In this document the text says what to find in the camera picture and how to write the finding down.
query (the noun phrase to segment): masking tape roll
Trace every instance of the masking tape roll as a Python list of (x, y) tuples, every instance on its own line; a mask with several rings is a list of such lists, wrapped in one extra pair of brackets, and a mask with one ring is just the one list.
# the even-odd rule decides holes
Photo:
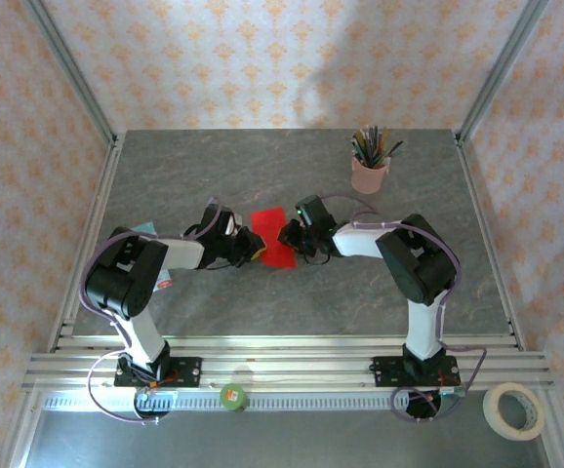
[[(503, 395), (514, 397), (523, 406), (527, 422), (521, 429), (505, 422), (499, 411), (499, 398)], [(486, 421), (500, 436), (510, 441), (531, 441), (537, 438), (544, 428), (544, 409), (530, 389), (519, 383), (502, 383), (491, 388), (484, 396), (484, 415)]]

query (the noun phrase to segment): patterned wallpaper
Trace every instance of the patterned wallpaper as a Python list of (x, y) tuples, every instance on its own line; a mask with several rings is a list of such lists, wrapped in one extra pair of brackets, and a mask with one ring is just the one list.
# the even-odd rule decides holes
[(564, 397), (564, 0), (549, 2), (473, 143), (519, 322)]
[(44, 351), (105, 145), (20, 0), (0, 0), (0, 446)]
[(456, 128), (525, 0), (48, 0), (110, 124)]

